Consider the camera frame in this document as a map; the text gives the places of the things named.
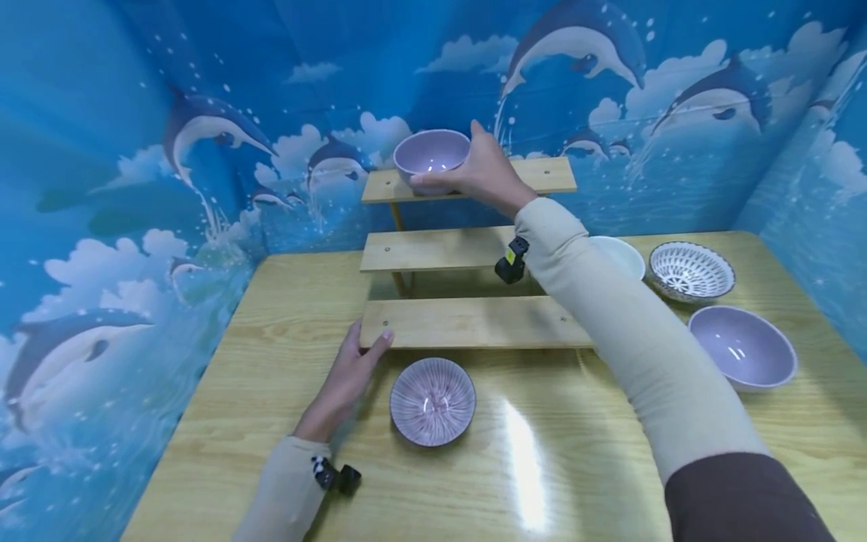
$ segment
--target purple bowl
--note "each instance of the purple bowl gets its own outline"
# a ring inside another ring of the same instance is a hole
[[[442,446],[469,427],[476,411],[476,390],[457,363],[426,357],[401,372],[389,403],[391,419],[409,441]]]
[[[789,339],[748,310],[705,307],[689,318],[689,330],[738,391],[778,388],[798,372]]]
[[[460,166],[470,153],[470,140],[454,130],[426,130],[410,135],[394,149],[394,165],[403,182],[418,173],[448,171]],[[417,189],[422,196],[442,196],[448,189]]]

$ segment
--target wooden table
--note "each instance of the wooden table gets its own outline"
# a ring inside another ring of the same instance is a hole
[[[867,533],[867,373],[761,241],[744,232],[626,238],[645,256],[673,238],[728,258],[724,303],[778,325],[801,361],[788,386],[742,399],[771,450],[838,540]],[[127,529],[125,540],[226,540],[259,469],[318,390],[368,298],[394,295],[362,275],[360,252],[281,255],[258,269]],[[492,273],[418,276],[425,297],[472,284],[494,295],[530,285]],[[675,308],[683,317],[688,308]],[[473,424],[442,449],[408,445],[388,392],[425,355],[450,357],[478,393]],[[641,426],[605,365],[584,350],[391,352],[339,463],[364,474],[351,500],[327,501],[309,539],[668,540],[662,488]]]

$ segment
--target wooden shelf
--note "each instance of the wooden shelf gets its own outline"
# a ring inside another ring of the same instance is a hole
[[[515,226],[370,233],[362,272],[493,268],[515,238]]]
[[[558,156],[554,158],[535,158],[512,162],[518,176],[540,194],[575,192],[577,185],[569,160]],[[431,199],[465,198],[463,194],[446,196],[416,196],[409,186],[401,180],[396,169],[371,172],[364,187],[362,203],[397,203],[400,201],[427,201]]]
[[[547,296],[368,301],[362,348],[386,328],[396,349],[578,349],[587,332]]]

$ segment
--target beige sleeve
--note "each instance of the beige sleeve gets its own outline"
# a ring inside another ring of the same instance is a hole
[[[769,454],[740,399],[687,327],[590,242],[572,213],[539,198],[515,219],[527,266],[587,330],[635,409],[662,483],[693,461]]]
[[[278,442],[232,542],[301,542],[325,496],[313,477],[316,456],[330,459],[329,445],[294,436]]]

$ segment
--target bowl rim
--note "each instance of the bowl rim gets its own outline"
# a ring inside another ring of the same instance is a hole
[[[665,284],[663,281],[660,280],[659,274],[656,273],[656,270],[653,268],[653,255],[656,254],[656,251],[658,251],[659,249],[661,249],[665,245],[692,245],[692,246],[698,246],[700,248],[703,248],[704,250],[706,250],[708,252],[712,252],[714,255],[718,256],[720,258],[720,260],[722,260],[722,262],[726,265],[726,267],[728,267],[728,270],[732,272],[732,284],[728,287],[728,290],[722,292],[721,294],[714,294],[712,296],[699,296],[696,294],[687,294],[687,293],[682,292],[680,290],[677,290],[675,288],[671,288],[671,286],[668,286],[667,284]],[[718,253],[717,251],[710,248],[709,246],[700,245],[698,243],[693,243],[692,241],[666,241],[665,243],[657,245],[656,247],[654,247],[654,249],[652,251],[650,251],[650,254],[648,255],[648,264],[649,264],[649,268],[650,268],[650,273],[659,282],[661,282],[662,284],[665,284],[665,286],[667,286],[668,288],[671,288],[672,290],[676,291],[677,293],[679,293],[683,296],[694,297],[695,299],[716,299],[717,297],[723,297],[723,296],[731,293],[731,291],[734,290],[734,286],[737,285],[737,283],[738,283],[738,276],[734,273],[734,266],[731,264],[731,262],[729,262],[726,259],[725,256]]]
[[[466,427],[464,427],[463,429],[461,429],[460,432],[457,433],[457,434],[454,436],[453,439],[451,439],[450,441],[447,441],[447,442],[443,442],[442,444],[422,444],[422,443],[420,443],[420,442],[418,442],[418,441],[414,441],[413,439],[409,438],[409,437],[407,436],[407,434],[405,434],[403,431],[401,431],[401,428],[398,427],[398,425],[397,425],[397,421],[394,420],[394,414],[393,414],[394,410],[392,409],[392,402],[394,401],[394,388],[397,387],[397,381],[399,381],[399,380],[401,379],[401,377],[403,376],[403,374],[404,374],[405,372],[407,372],[407,369],[409,369],[410,367],[412,367],[412,366],[415,365],[416,363],[418,363],[418,362],[424,362],[424,361],[426,361],[426,360],[431,360],[431,359],[441,359],[441,360],[446,360],[447,362],[451,363],[452,365],[454,365],[455,367],[457,367],[458,369],[460,369],[461,371],[463,371],[463,373],[466,375],[466,378],[470,381],[470,388],[473,390],[473,411],[470,413],[470,419],[469,419],[469,421],[466,423]],[[421,359],[417,359],[417,360],[415,360],[414,362],[412,362],[412,363],[410,363],[409,365],[407,365],[406,367],[404,367],[403,370],[401,370],[401,372],[398,373],[397,378],[394,379],[394,384],[391,385],[391,392],[388,393],[388,417],[391,418],[391,422],[394,424],[394,427],[397,429],[397,432],[400,433],[401,436],[402,436],[403,438],[405,438],[405,439],[407,439],[408,441],[412,442],[415,446],[420,446],[420,447],[440,447],[440,446],[447,446],[447,445],[451,444],[452,442],[455,442],[456,440],[458,440],[458,439],[461,437],[461,435],[463,435],[464,433],[466,433],[467,429],[470,428],[470,424],[473,423],[473,418],[475,418],[475,416],[476,416],[476,406],[478,405],[478,403],[479,403],[479,396],[478,396],[478,394],[476,393],[476,383],[473,382],[473,378],[470,376],[470,373],[469,373],[466,369],[464,369],[463,367],[461,367],[461,366],[460,366],[457,362],[455,362],[454,360],[450,360],[450,359],[448,359],[447,357],[443,357],[443,356],[427,356],[427,357],[422,357]]]
[[[737,378],[736,376],[731,376],[726,371],[720,369],[720,366],[717,365],[716,361],[714,361],[714,365],[716,365],[716,368],[723,375],[725,375],[727,379],[734,381],[734,382],[737,382],[738,384],[741,384],[743,386],[747,386],[749,388],[773,389],[773,388],[779,388],[780,386],[785,386],[787,383],[789,383],[792,380],[792,378],[795,377],[795,375],[798,373],[799,361],[798,361],[798,352],[795,351],[795,347],[792,345],[792,341],[790,341],[789,337],[787,337],[785,333],[780,331],[777,326],[768,322],[767,319],[759,316],[758,314],[752,312],[751,310],[741,309],[741,307],[734,307],[732,305],[711,305],[709,307],[703,307],[701,309],[698,309],[696,312],[693,313],[693,315],[691,317],[689,317],[689,321],[687,322],[687,327],[689,328],[690,334],[692,334],[692,331],[693,331],[693,321],[695,320],[695,317],[697,317],[702,312],[711,311],[711,310],[719,310],[719,309],[736,310],[737,312],[742,312],[742,313],[746,314],[747,316],[750,316],[750,317],[755,318],[755,319],[759,320],[760,322],[762,322],[764,325],[769,327],[771,329],[771,331],[773,331],[780,338],[783,339],[783,344],[786,345],[786,348],[789,350],[789,356],[792,359],[792,367],[789,370],[789,374],[786,375],[786,377],[783,378],[782,380],[775,382],[773,384],[756,384],[756,383],[752,383],[752,382],[743,381],[740,378]]]
[[[638,259],[636,261],[639,261],[642,263],[642,275],[640,277],[638,277],[638,280],[642,280],[645,277],[645,275],[647,275],[648,267],[647,267],[647,264],[644,262],[644,256],[642,256],[642,254],[638,251],[638,249],[636,249],[634,246],[630,245],[629,243],[627,243],[623,239],[611,237],[610,235],[591,235],[589,237],[589,239],[590,239],[590,242],[592,242],[593,239],[611,239],[613,241],[616,241],[615,245],[628,247],[629,251],[638,257]]]
[[[402,140],[400,143],[397,144],[397,147],[395,147],[395,148],[394,148],[394,151],[392,151],[392,153],[391,153],[391,159],[392,159],[392,161],[394,162],[394,166],[397,167],[398,169],[400,169],[400,170],[402,170],[402,171],[405,171],[405,172],[407,172],[407,173],[410,173],[410,174],[412,174],[412,175],[418,175],[418,174],[421,174],[421,173],[427,173],[427,172],[422,172],[422,171],[415,171],[415,170],[412,170],[412,169],[409,169],[409,168],[407,168],[407,167],[402,166],[401,163],[397,160],[397,152],[398,152],[399,150],[401,150],[401,147],[403,147],[403,144],[406,143],[407,141],[412,140],[412,139],[415,139],[416,137],[419,137],[419,136],[421,136],[421,135],[423,135],[423,134],[431,134],[431,133],[433,133],[433,132],[448,132],[448,133],[450,133],[450,134],[457,134],[457,135],[459,135],[460,137],[464,138],[464,140],[466,140],[466,142],[468,142],[468,143],[471,142],[470,138],[466,137],[466,135],[463,134],[462,132],[459,132],[459,131],[457,131],[457,130],[452,130],[452,129],[449,129],[449,128],[433,128],[433,129],[431,129],[431,130],[421,130],[421,131],[419,131],[419,132],[416,132],[415,134],[408,135],[407,137],[403,138],[403,140]],[[467,150],[467,152],[466,152],[466,156],[469,156],[469,155],[470,155],[470,154],[469,154],[469,150]],[[454,167],[448,169],[447,171],[452,171],[455,167],[459,167],[461,164],[463,164],[464,161],[466,160],[466,156],[464,157],[463,160],[460,161],[460,163],[459,163],[458,165],[456,165],[456,166],[454,166]]]

